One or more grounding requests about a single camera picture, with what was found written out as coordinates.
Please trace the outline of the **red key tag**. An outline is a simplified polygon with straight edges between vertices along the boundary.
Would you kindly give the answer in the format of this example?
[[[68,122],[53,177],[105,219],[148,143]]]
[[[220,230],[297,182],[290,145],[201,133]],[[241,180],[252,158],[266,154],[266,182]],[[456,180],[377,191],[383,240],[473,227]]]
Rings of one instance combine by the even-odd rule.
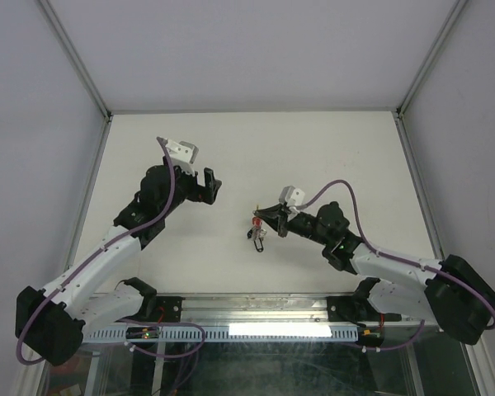
[[[256,216],[252,218],[252,226],[260,229],[262,227],[262,220]]]

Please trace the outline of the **large steel keyring yellow handle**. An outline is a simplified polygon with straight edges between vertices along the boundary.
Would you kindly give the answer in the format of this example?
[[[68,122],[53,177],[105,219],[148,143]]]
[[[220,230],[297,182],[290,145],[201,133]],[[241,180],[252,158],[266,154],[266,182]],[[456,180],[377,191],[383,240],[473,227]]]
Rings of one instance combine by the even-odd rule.
[[[257,229],[257,228],[252,226],[250,239],[256,240],[256,239],[260,238],[261,240],[263,240],[265,236],[266,236],[266,230],[265,229],[263,229],[262,227],[260,229]]]

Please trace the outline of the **black key tag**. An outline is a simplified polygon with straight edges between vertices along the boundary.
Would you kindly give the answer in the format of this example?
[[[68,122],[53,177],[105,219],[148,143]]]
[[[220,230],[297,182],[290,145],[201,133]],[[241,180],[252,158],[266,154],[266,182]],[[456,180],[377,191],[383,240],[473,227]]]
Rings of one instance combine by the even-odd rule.
[[[264,251],[264,245],[263,241],[259,238],[253,241],[254,247],[257,252],[263,252]]]

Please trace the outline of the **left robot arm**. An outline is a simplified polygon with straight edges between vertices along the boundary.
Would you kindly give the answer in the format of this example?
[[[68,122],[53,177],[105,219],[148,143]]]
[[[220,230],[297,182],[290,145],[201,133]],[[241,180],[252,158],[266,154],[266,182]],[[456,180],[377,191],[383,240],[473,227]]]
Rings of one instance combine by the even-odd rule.
[[[27,286],[16,298],[17,359],[28,346],[53,366],[67,362],[85,335],[123,318],[157,317],[158,292],[137,277],[123,280],[113,292],[94,297],[121,264],[142,252],[165,228],[165,219],[183,202],[214,204],[222,182],[210,168],[205,183],[178,166],[151,167],[133,200],[116,216],[98,247],[82,262],[37,290]]]

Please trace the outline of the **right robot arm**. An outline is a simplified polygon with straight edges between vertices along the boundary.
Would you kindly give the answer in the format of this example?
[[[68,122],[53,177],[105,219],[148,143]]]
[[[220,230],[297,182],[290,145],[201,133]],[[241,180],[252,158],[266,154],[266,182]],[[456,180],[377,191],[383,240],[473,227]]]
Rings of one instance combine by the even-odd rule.
[[[468,345],[495,328],[495,291],[462,257],[417,258],[375,247],[350,230],[336,201],[315,215],[283,204],[254,214],[282,238],[292,233],[322,245],[323,257],[336,270],[364,276],[352,300],[359,318],[418,318]]]

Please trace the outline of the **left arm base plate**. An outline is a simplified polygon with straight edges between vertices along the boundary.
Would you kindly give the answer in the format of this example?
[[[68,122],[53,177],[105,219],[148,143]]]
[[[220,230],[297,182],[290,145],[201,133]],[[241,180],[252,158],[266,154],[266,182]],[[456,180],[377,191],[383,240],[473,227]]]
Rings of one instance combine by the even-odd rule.
[[[137,313],[126,315],[129,319],[141,323],[179,323],[181,322],[181,296],[156,295],[144,298]]]

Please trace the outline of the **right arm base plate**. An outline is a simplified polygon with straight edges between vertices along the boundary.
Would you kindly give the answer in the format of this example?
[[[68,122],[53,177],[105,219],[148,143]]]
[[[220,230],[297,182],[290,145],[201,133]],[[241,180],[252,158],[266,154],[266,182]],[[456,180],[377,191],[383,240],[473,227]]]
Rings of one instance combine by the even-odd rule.
[[[364,322],[379,320],[379,315],[365,299],[341,295],[328,296],[326,302],[329,322],[349,322],[364,327]]]

